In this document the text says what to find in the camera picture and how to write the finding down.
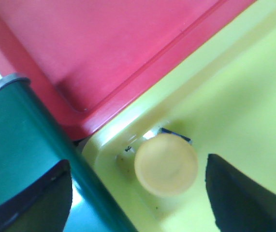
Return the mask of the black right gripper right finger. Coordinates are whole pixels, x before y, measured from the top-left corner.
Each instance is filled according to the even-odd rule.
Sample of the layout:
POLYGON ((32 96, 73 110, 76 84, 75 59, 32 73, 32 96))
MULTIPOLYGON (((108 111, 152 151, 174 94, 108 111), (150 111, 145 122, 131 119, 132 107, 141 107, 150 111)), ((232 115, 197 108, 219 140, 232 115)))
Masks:
POLYGON ((206 192, 221 232, 276 232, 276 194, 209 154, 206 192))

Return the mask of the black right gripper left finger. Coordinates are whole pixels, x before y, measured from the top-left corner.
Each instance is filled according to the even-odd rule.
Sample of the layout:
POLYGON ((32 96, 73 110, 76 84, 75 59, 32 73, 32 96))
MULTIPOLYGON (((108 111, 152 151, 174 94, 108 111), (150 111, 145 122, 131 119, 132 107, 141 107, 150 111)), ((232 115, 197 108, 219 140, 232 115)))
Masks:
POLYGON ((72 200, 71 167, 63 159, 0 205, 0 232, 62 232, 72 200))

